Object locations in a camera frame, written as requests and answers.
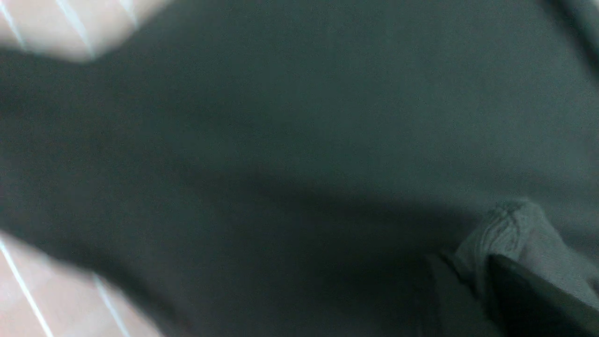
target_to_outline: tile grout line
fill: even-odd
[[[25,41],[23,40],[23,37],[21,36],[21,33],[19,32],[19,29],[17,28],[17,25],[14,22],[13,16],[10,14],[8,8],[4,3],[2,3],[2,1],[0,1],[0,12],[2,12],[2,16],[4,16],[4,20],[6,20],[6,23],[8,24],[10,31],[13,32],[15,39],[17,39],[19,47],[21,47],[22,50],[27,51]]]
[[[83,44],[87,48],[87,53],[89,56],[95,58],[95,52],[93,51],[92,44],[87,36],[87,29],[85,29],[83,22],[81,22],[79,14],[77,14],[77,12],[72,8],[68,0],[55,0],[55,2],[62,11],[62,14],[64,14],[67,21],[69,21],[71,27],[75,29],[76,33],[81,38]]]
[[[129,20],[131,20],[131,22],[133,23],[134,28],[137,29],[139,27],[139,24],[137,21],[137,15],[135,14],[132,0],[119,0],[119,3],[127,13],[127,16],[129,17]]]
[[[124,337],[131,337],[131,334],[129,334],[129,330],[127,330],[127,327],[125,326],[125,322],[123,322],[119,315],[119,312],[116,310],[116,308],[108,298],[106,287],[104,287],[102,281],[100,281],[100,278],[96,274],[93,274],[93,282],[96,284],[96,288],[100,293],[100,297],[102,298],[102,301],[104,302],[106,308],[108,308],[108,310],[110,311],[110,314],[116,322],[116,325],[119,327],[120,332],[123,334]]]
[[[54,337],[54,334],[52,334],[52,331],[50,330],[50,327],[48,326],[46,319],[44,319],[44,316],[42,315],[40,309],[38,308],[37,304],[35,303],[35,300],[34,300],[33,296],[31,295],[31,292],[29,292],[29,289],[27,288],[27,285],[25,284],[25,280],[23,280],[23,278],[21,277],[21,274],[19,273],[19,270],[17,269],[17,266],[14,264],[14,260],[13,260],[12,256],[10,255],[8,248],[6,247],[6,245],[4,244],[4,241],[1,238],[0,238],[0,251],[2,251],[4,258],[6,259],[6,262],[8,263],[8,267],[13,272],[14,278],[17,279],[17,283],[19,284],[21,291],[23,291],[23,294],[27,298],[27,302],[29,302],[31,309],[33,309],[35,316],[37,317],[38,321],[40,322],[41,328],[43,329],[44,333],[46,334],[46,337]]]

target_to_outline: fabric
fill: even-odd
[[[92,64],[0,52],[0,226],[165,330],[401,335],[383,276],[498,201],[597,246],[596,78],[543,4],[179,0]]]
[[[455,257],[465,267],[461,276],[474,284],[478,298],[487,304],[487,262],[493,254],[517,261],[599,310],[599,269],[564,243],[539,205],[515,200],[497,206],[458,248]]]
[[[435,278],[438,312],[443,333],[440,337],[501,337],[505,334],[486,315],[483,303],[467,283],[443,259],[428,256]]]

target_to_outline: tiled floor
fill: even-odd
[[[0,233],[0,337],[160,337],[118,291]]]

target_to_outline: beige floor tile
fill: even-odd
[[[52,259],[0,233],[22,286],[0,254],[0,337],[47,337],[40,319],[54,337],[160,337],[113,286],[99,284],[91,273]]]
[[[6,311],[0,311],[0,336],[46,337],[29,303],[19,301]]]

